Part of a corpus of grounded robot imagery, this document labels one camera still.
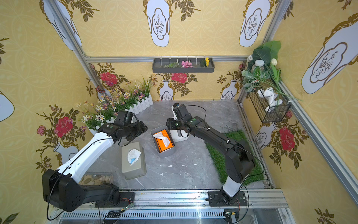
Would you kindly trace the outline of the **white tissue box lid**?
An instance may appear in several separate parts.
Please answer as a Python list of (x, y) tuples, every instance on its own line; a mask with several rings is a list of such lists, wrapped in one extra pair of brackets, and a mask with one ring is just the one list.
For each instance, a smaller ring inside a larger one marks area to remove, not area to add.
[(174, 124), (174, 122), (175, 122), (175, 120), (177, 119), (177, 116), (176, 116), (176, 114), (175, 114), (175, 112), (174, 112), (174, 106), (175, 106), (176, 104), (174, 104), (173, 106), (172, 106), (172, 112), (173, 112), (173, 118), (170, 118), (169, 120), (168, 120), (168, 129), (170, 130), (170, 134), (171, 134), (171, 136), (172, 136), (172, 139), (174, 140), (174, 142), (181, 142), (181, 141), (186, 141), (186, 140), (188, 140), (188, 136), (189, 136), (189, 134), (188, 133), (186, 133), (184, 130), (180, 130), (179, 128), (177, 128), (176, 127), (176, 125)]

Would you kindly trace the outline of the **grey plastic bin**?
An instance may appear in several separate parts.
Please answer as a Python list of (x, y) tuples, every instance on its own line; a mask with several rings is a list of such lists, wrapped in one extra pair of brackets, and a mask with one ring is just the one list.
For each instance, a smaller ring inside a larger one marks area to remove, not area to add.
[(157, 154), (160, 158), (168, 157), (176, 152), (175, 143), (167, 126), (161, 126), (151, 131)]

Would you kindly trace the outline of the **blue tissue paper pack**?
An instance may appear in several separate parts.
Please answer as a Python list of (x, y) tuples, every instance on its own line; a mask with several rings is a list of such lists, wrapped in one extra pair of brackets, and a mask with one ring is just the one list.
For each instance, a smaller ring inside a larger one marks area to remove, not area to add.
[(128, 155), (127, 155), (127, 160), (130, 164), (130, 166), (132, 164), (134, 164), (136, 161), (138, 161), (138, 159), (140, 158), (141, 156), (141, 152), (137, 149), (131, 149), (129, 152), (128, 152)]

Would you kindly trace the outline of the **orange tissue box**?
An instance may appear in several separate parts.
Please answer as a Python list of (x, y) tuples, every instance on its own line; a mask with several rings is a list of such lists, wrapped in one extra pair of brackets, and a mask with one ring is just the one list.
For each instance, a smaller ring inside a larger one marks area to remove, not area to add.
[(155, 138), (155, 142), (158, 146), (158, 151), (163, 153), (168, 149), (174, 147), (174, 144), (169, 136), (169, 133), (164, 129), (162, 131), (156, 132), (153, 137)]

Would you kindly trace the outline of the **beige tissue box lid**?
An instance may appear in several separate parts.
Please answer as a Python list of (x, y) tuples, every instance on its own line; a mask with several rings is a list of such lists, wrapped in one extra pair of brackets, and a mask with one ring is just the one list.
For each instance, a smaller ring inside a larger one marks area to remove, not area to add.
[(126, 180), (131, 180), (146, 174), (144, 148), (139, 142), (133, 142), (121, 147), (121, 171)]

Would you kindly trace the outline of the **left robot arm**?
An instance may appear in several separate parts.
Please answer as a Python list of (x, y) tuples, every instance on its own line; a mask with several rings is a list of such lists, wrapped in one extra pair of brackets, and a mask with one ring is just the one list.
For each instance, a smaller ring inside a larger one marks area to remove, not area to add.
[(121, 196), (117, 186), (109, 183), (84, 186), (80, 181), (97, 158), (114, 143), (121, 140), (132, 142), (148, 130), (139, 119), (132, 122), (134, 118), (134, 113), (120, 111), (114, 122), (103, 124), (75, 156), (58, 169), (47, 170), (42, 176), (44, 201), (66, 212), (91, 202), (118, 205)]

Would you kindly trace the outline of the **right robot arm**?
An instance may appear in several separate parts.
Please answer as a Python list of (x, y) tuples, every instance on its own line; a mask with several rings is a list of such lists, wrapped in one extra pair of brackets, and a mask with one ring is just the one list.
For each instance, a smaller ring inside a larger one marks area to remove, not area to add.
[(246, 141), (228, 138), (212, 128), (205, 119), (193, 117), (184, 104), (173, 104), (172, 111), (175, 118), (168, 120), (170, 127), (204, 140), (225, 157), (227, 179), (222, 187), (222, 195), (233, 200), (255, 168), (255, 157)]

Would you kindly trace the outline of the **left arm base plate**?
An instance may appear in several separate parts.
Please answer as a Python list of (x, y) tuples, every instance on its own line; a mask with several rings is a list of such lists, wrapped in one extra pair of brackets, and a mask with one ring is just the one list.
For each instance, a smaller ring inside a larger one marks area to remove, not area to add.
[(116, 192), (110, 199), (95, 203), (96, 208), (124, 208), (134, 201), (134, 192)]

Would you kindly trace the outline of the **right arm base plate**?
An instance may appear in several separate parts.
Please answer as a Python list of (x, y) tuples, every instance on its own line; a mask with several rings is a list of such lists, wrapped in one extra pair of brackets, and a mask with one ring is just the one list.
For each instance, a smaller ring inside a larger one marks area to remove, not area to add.
[(247, 206), (248, 201), (244, 192), (239, 191), (235, 196), (229, 197), (223, 191), (210, 191), (208, 192), (208, 198), (205, 200), (209, 202), (211, 207), (222, 206)]

